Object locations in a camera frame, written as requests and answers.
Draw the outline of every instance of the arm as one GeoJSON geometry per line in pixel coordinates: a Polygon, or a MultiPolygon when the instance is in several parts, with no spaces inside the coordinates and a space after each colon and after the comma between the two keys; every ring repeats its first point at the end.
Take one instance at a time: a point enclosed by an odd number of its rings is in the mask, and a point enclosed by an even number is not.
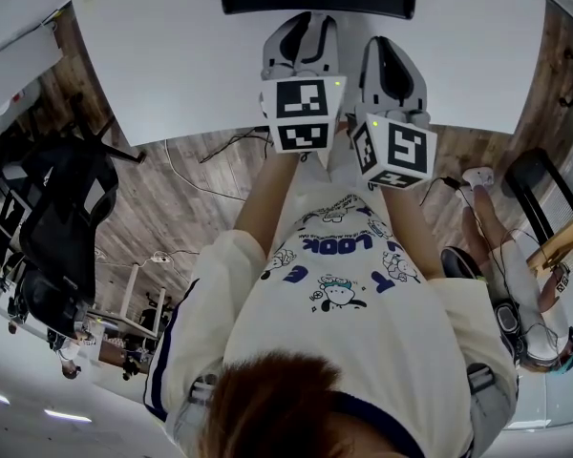
{"type": "Polygon", "coordinates": [[[151,362],[144,404],[183,449],[195,447],[205,412],[204,392],[193,389],[221,371],[234,323],[265,267],[298,161],[299,155],[275,155],[265,162],[235,229],[200,252],[151,362]]]}
{"type": "Polygon", "coordinates": [[[441,258],[431,228],[414,194],[382,188],[394,235],[427,280],[444,278],[441,258]]]}
{"type": "Polygon", "coordinates": [[[550,310],[560,299],[560,297],[556,297],[556,285],[561,277],[562,270],[559,268],[550,275],[550,278],[547,279],[547,282],[543,286],[539,297],[539,311],[541,313],[550,310]]]}
{"type": "Polygon", "coordinates": [[[252,236],[269,255],[299,155],[272,155],[264,163],[234,229],[252,236]]]}

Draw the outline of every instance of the white desk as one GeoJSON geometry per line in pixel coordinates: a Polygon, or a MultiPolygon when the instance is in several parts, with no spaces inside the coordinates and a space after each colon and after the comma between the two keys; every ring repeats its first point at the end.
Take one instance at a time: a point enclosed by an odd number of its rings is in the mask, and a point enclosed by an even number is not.
{"type": "MultiPolygon", "coordinates": [[[[224,15],[221,0],[74,0],[101,86],[131,145],[264,123],[265,40],[298,11],[224,15]]],[[[545,0],[417,0],[414,19],[332,12],[357,95],[363,49],[394,40],[421,70],[433,123],[512,134],[533,78],[545,0]]]]}

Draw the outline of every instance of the white cable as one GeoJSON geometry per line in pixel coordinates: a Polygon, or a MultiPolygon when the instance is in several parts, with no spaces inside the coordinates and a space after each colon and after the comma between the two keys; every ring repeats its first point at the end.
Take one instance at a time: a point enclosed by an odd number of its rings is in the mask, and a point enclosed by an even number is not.
{"type": "Polygon", "coordinates": [[[187,183],[187,185],[195,188],[196,190],[199,190],[200,192],[205,192],[206,194],[218,195],[219,197],[231,198],[232,200],[244,202],[243,198],[232,197],[228,194],[221,194],[219,192],[213,192],[212,190],[207,190],[205,188],[194,185],[191,181],[189,181],[187,178],[185,178],[183,175],[181,175],[179,172],[177,172],[176,168],[174,168],[174,165],[172,164],[172,158],[170,157],[170,152],[168,151],[168,140],[167,139],[163,140],[163,147],[165,148],[165,155],[168,158],[168,163],[170,163],[170,168],[172,168],[172,171],[174,172],[174,174],[177,177],[179,177],[180,179],[182,179],[183,181],[185,181],[187,183]]]}
{"type": "MultiPolygon", "coordinates": [[[[187,249],[178,249],[176,251],[173,251],[172,253],[166,253],[165,251],[156,251],[155,253],[153,253],[153,256],[151,256],[150,258],[147,258],[146,260],[144,260],[142,262],[142,264],[139,266],[139,268],[142,268],[148,261],[152,260],[155,256],[157,255],[161,255],[161,256],[165,256],[166,258],[169,258],[170,261],[172,261],[172,269],[174,270],[174,272],[181,277],[183,280],[185,280],[187,283],[189,283],[189,279],[187,279],[179,270],[177,270],[176,268],[176,264],[174,261],[174,258],[172,257],[172,255],[176,255],[177,253],[185,253],[187,255],[198,255],[199,253],[195,252],[195,251],[189,251],[187,249]]],[[[132,265],[131,264],[120,264],[120,263],[109,263],[109,262],[102,262],[102,261],[96,261],[95,264],[105,264],[108,266],[119,266],[122,268],[131,268],[132,265]]]]}

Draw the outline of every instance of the brown hair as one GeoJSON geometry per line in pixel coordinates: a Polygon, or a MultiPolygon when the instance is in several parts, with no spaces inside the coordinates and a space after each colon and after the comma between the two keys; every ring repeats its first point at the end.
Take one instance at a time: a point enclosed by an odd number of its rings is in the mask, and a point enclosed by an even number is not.
{"type": "Polygon", "coordinates": [[[228,366],[214,391],[201,458],[337,458],[329,429],[339,372],[321,358],[269,353],[228,366]]]}

